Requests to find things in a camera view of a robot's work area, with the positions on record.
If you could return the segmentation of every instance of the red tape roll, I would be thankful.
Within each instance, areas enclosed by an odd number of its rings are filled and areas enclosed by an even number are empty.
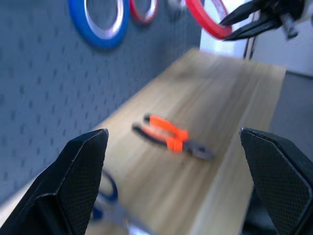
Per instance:
[[[157,14],[157,4],[158,0],[151,0],[151,6],[148,12],[144,15],[137,9],[135,0],[130,0],[131,15],[136,21],[148,24],[153,20],[153,18]]]
[[[224,6],[222,0],[211,0],[216,7],[221,20],[228,15],[226,7]],[[224,39],[232,33],[232,27],[224,27],[217,24],[211,17],[207,14],[200,0],[186,0],[186,4],[194,16],[196,21],[216,39]]]

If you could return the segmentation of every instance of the gray pegboard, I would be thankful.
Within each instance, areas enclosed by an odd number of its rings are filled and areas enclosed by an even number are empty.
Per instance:
[[[190,13],[171,21],[164,1],[149,27],[130,22],[112,51],[85,43],[66,0],[0,1],[0,204],[51,164],[67,141],[199,46],[201,29]],[[105,9],[108,2],[89,4]],[[101,21],[102,11],[90,11]]]

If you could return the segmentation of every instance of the wooden surface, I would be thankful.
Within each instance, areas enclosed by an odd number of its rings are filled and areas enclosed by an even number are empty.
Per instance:
[[[239,130],[268,128],[284,75],[280,67],[189,51],[96,127],[109,129],[104,166],[120,202],[159,235],[237,235],[252,191]],[[144,141],[131,124],[146,113],[186,127],[216,158],[206,162]],[[86,234],[127,233],[106,224]]]

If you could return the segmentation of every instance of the orange pliers handle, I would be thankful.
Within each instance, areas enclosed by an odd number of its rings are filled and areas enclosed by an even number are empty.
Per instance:
[[[183,143],[189,139],[188,131],[181,130],[171,122],[157,115],[145,115],[143,119],[149,126],[133,124],[132,129],[153,143],[167,147],[174,152],[183,150]]]

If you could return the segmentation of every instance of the white wall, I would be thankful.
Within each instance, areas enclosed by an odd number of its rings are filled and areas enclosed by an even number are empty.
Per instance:
[[[230,13],[234,9],[236,9],[241,4],[249,1],[249,0],[222,0],[224,5],[226,6],[228,12]],[[215,6],[213,5],[211,0],[205,0],[204,8],[206,12],[216,21],[220,22],[219,15]],[[233,30],[251,22],[252,15],[249,19],[242,21],[233,25]],[[217,40],[209,35],[204,29],[202,29],[201,33],[201,42],[200,49],[206,50],[215,54],[228,55],[232,57],[242,58],[245,52],[247,40],[238,40],[234,42],[223,42],[221,40]]]
[[[281,28],[258,36],[252,60],[313,76],[313,26],[306,21],[297,29],[299,35],[290,41],[286,41]]]

